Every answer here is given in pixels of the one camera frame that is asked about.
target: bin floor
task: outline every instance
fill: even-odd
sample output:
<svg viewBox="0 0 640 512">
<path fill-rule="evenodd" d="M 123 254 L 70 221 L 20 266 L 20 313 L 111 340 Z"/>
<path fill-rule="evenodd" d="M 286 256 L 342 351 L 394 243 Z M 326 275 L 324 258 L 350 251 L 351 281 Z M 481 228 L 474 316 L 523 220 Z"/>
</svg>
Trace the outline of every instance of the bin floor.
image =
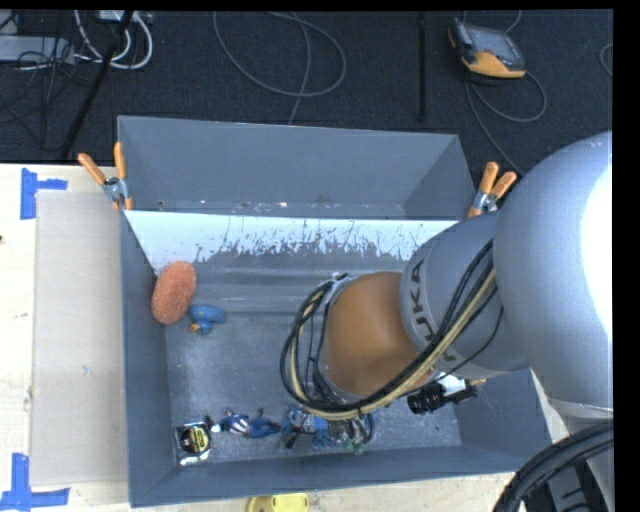
<svg viewBox="0 0 640 512">
<path fill-rule="evenodd" d="M 280 354 L 291 329 L 295 312 L 314 287 L 317 276 L 292 277 L 280 270 L 265 277 L 242 266 L 233 271 L 224 266 L 206 269 L 196 265 L 200 275 L 215 274 L 216 285 L 198 286 L 194 303 L 212 304 L 227 312 L 227 320 L 213 332 L 188 332 L 188 317 L 166 329 L 167 360 L 174 426 L 202 421 L 210 415 L 222 419 L 224 408 L 281 423 L 294 405 L 280 378 Z M 316 330 L 320 329 L 320 318 Z M 367 450 L 443 447 L 461 443 L 455 416 L 449 404 L 433 414 L 414 415 L 403 399 L 374 412 L 375 434 Z M 227 432 L 214 434 L 214 453 L 209 461 L 255 460 L 276 457 L 317 456 L 309 437 L 301 436 L 293 449 L 283 444 L 283 435 L 247 439 Z"/>
</svg>

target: black tripod leg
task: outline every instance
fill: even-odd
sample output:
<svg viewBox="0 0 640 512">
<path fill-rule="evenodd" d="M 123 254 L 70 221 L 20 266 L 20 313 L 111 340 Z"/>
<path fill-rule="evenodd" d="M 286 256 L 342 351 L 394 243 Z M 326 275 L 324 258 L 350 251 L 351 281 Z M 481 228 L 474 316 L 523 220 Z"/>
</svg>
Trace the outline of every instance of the black tripod leg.
<svg viewBox="0 0 640 512">
<path fill-rule="evenodd" d="M 84 123 L 84 119 L 85 117 L 87 117 L 87 114 L 89 113 L 89 109 L 93 104 L 93 100 L 95 99 L 96 94 L 98 94 L 98 91 L 100 90 L 100 86 L 102 85 L 102 81 L 104 80 L 104 77 L 107 75 L 107 71 L 111 66 L 111 59 L 113 59 L 113 56 L 116 53 L 120 38 L 124 35 L 125 30 L 127 30 L 127 27 L 129 26 L 129 23 L 131 23 L 131 18 L 133 17 L 133 13 L 134 11 L 124 11 L 124 13 L 122 14 L 122 19 L 118 24 L 118 33 L 117 35 L 114 34 L 113 37 L 111 38 L 111 43 L 109 44 L 109 48 L 107 49 L 107 52 L 102 58 L 102 65 L 100 66 L 100 70 L 98 71 L 98 74 L 94 78 L 93 83 L 91 84 L 91 88 L 87 93 L 87 97 L 82 103 L 80 110 L 76 114 L 76 117 L 73 120 L 73 123 L 71 123 L 71 127 L 69 128 L 69 132 L 67 133 L 67 136 L 64 140 L 62 150 L 60 151 L 60 160 L 67 160 L 67 158 L 69 157 L 69 153 L 71 152 L 71 148 L 73 147 L 73 144 L 76 141 L 76 137 L 78 136 L 78 133 L 80 133 L 80 129 L 82 128 L 82 124 Z"/>
<path fill-rule="evenodd" d="M 425 25 L 427 17 L 425 11 L 418 11 L 418 121 L 423 122 L 427 117 L 426 112 L 426 62 L 425 62 L 425 44 L 426 29 Z"/>
</svg>

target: tape measure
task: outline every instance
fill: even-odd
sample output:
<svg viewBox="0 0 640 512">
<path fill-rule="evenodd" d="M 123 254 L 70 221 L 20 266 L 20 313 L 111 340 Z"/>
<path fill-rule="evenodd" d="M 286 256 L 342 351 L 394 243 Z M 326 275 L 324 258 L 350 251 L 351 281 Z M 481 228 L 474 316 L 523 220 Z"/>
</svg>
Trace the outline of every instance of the tape measure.
<svg viewBox="0 0 640 512">
<path fill-rule="evenodd" d="M 455 18 L 448 36 L 462 63 L 473 73 L 493 78 L 521 78 L 527 72 L 522 52 L 505 32 Z"/>
</svg>

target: orange sponge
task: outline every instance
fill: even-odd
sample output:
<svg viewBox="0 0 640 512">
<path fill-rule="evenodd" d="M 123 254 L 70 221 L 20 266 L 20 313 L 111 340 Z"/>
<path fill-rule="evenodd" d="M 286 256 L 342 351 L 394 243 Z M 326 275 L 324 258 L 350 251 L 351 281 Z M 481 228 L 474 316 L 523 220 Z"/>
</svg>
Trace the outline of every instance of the orange sponge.
<svg viewBox="0 0 640 512">
<path fill-rule="evenodd" d="M 187 312 L 196 291 L 196 270 L 186 261 L 167 265 L 151 297 L 151 313 L 164 325 L 178 322 Z"/>
</svg>

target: blue toy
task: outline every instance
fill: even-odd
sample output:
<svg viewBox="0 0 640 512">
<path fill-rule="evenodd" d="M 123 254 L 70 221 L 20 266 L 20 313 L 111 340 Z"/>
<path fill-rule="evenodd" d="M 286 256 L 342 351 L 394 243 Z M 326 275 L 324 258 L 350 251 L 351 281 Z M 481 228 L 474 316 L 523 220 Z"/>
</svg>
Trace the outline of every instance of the blue toy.
<svg viewBox="0 0 640 512">
<path fill-rule="evenodd" d="M 189 326 L 189 332 L 198 334 L 209 334 L 213 330 L 213 324 L 220 324 L 227 319 L 225 312 L 208 304 L 193 304 L 189 308 L 189 316 L 193 323 Z"/>
<path fill-rule="evenodd" d="M 258 416 L 250 418 L 246 414 L 236 414 L 231 409 L 224 410 L 225 417 L 220 420 L 218 427 L 221 432 L 239 434 L 243 437 L 258 439 L 280 432 L 280 425 L 263 417 L 260 409 Z"/>
</svg>

